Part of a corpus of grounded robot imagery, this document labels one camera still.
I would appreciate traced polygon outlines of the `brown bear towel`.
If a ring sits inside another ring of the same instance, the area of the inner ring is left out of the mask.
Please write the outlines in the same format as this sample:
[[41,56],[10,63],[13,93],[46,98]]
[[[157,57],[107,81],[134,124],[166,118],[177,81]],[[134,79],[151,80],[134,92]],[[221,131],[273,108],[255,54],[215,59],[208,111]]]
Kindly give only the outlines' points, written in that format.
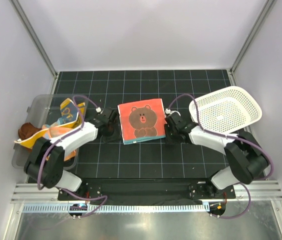
[[124,145],[165,137],[165,112],[160,98],[127,102],[118,105]]

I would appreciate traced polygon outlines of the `orange polka dot towel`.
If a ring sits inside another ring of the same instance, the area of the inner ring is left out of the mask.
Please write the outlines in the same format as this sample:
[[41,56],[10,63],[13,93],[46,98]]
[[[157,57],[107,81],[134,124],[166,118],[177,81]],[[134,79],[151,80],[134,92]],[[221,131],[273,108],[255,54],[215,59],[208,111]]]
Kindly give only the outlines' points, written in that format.
[[[71,131],[72,128],[68,128],[68,127],[59,127],[59,126],[49,126],[49,125],[43,125],[42,126],[42,130],[47,130],[45,132],[45,134],[43,135],[43,137],[45,139],[52,139],[52,138],[56,138],[59,137],[63,134],[66,134],[67,132]],[[73,158],[76,155],[76,150],[72,151],[69,155],[67,155],[64,158],[64,161],[68,161],[71,158]]]

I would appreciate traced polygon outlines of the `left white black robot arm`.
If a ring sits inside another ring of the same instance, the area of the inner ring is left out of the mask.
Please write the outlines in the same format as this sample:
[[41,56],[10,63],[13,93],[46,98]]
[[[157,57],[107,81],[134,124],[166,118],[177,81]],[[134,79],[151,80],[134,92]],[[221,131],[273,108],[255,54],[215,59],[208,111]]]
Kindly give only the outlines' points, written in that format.
[[69,132],[52,138],[38,138],[32,148],[25,165],[24,172],[36,180],[37,188],[59,188],[69,191],[75,200],[85,198],[87,188],[82,185],[83,180],[77,175],[64,169],[64,160],[74,150],[86,143],[104,138],[116,137],[118,110],[105,108],[97,111],[96,115],[83,121],[81,125]]

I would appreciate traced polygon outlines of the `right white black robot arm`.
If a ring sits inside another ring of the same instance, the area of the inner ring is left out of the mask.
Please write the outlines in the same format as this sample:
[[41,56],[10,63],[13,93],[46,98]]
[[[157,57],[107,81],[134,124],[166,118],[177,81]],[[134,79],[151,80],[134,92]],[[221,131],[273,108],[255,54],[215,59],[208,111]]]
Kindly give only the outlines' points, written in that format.
[[224,189],[237,183],[250,184],[271,165],[270,157],[249,132],[229,134],[212,132],[195,122],[185,121],[178,112],[166,116],[164,131],[168,143],[187,143],[217,151],[229,166],[212,174],[203,189],[218,198]]

